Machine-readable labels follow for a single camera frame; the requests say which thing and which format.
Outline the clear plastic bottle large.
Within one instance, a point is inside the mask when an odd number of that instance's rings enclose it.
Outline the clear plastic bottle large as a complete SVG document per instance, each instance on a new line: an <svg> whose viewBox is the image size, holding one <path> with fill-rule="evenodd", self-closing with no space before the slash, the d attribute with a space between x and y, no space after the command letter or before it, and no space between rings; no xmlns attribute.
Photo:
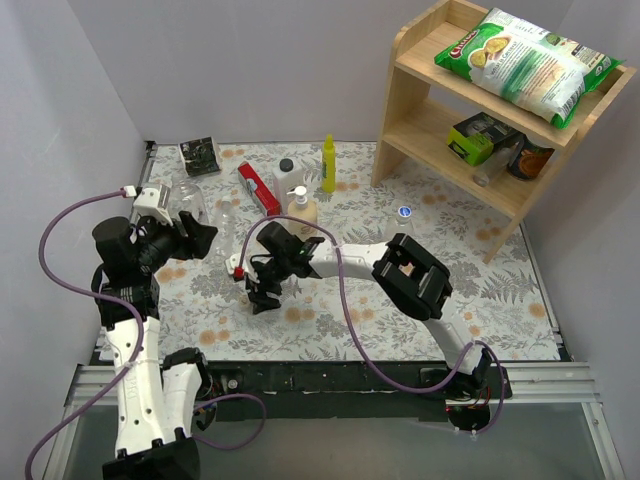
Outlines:
<svg viewBox="0 0 640 480"><path fill-rule="evenodd" d="M392 240L396 234L406 234L413 236L415 233L412 214L409 218L402 218L398 215L398 209L389 218L385 230L385 239Z"/></svg>

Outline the blue bottle cap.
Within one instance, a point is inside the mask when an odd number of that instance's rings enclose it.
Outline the blue bottle cap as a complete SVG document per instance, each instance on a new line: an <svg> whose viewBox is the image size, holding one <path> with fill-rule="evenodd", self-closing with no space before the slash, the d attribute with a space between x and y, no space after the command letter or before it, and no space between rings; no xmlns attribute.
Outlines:
<svg viewBox="0 0 640 480"><path fill-rule="evenodd" d="M412 214L412 210L408 206L401 206L398 208L398 215L402 218L409 218Z"/></svg>

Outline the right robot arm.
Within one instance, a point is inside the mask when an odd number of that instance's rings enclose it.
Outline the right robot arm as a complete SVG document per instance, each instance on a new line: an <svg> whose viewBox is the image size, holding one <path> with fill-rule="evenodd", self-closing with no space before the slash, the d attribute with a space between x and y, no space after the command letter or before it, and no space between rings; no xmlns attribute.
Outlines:
<svg viewBox="0 0 640 480"><path fill-rule="evenodd" d="M418 395L450 388L471 398L486 389L492 362L489 350L473 340L451 310L449 269L411 236L399 233L388 242L361 245L339 244L330 233L302 240L276 221L251 230L265 251L253 259L240 258L233 277L244 281L254 313L279 308L281 284L291 276L373 281L400 312L426 326L447 365L436 383L409 387L367 359L376 376L396 390Z"/></svg>

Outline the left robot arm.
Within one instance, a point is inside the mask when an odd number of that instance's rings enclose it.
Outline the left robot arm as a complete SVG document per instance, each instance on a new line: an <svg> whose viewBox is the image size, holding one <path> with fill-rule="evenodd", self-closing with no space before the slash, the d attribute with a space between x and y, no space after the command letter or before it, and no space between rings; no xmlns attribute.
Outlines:
<svg viewBox="0 0 640 480"><path fill-rule="evenodd" d="M181 211L168 224L150 215L131 223L112 217L92 236L102 260L91 290L113 354L118 433L105 479L197 479L200 459L191 435L193 403L211 393L204 354L184 348L159 357L159 283L168 260L204 258L215 227Z"/></svg>

